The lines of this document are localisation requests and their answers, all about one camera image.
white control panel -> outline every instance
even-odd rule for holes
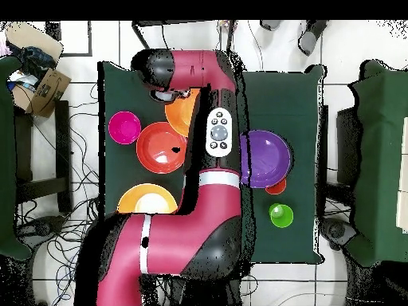
[[[206,151],[213,157],[224,157],[233,146],[233,120],[224,108],[215,108],[207,119]]]

magenta bowl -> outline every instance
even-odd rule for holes
[[[119,144],[135,142],[141,130],[140,121],[132,112],[117,112],[109,120],[109,135]]]

yellow bowl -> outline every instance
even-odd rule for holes
[[[177,210],[173,195],[162,186],[145,183],[132,187],[119,200],[121,214],[171,214]]]

red bowl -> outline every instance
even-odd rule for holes
[[[142,165],[156,174],[179,169],[186,157],[187,140],[169,123],[156,122],[145,127],[136,143],[136,154]]]

orange bowl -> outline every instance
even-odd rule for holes
[[[126,191],[119,200],[121,214],[171,214],[177,210],[173,195],[162,186],[145,183]]]
[[[190,95],[186,99],[178,97],[175,102],[166,105],[164,108],[167,121],[171,127],[184,137],[188,136],[195,100],[199,93],[200,89],[192,88]]]

